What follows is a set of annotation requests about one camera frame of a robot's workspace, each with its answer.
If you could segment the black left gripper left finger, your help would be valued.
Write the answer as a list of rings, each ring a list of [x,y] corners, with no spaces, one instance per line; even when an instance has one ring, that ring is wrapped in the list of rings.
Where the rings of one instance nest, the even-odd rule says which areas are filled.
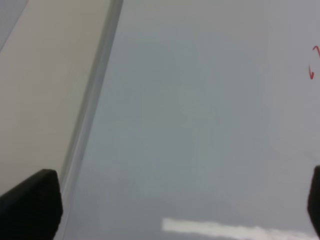
[[[52,240],[62,216],[58,174],[42,169],[0,196],[0,238]]]

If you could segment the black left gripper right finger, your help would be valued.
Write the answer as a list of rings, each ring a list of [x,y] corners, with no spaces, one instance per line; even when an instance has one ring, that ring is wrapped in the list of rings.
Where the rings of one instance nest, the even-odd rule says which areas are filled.
[[[320,166],[313,170],[308,200],[307,211],[310,221],[318,237],[320,237]]]

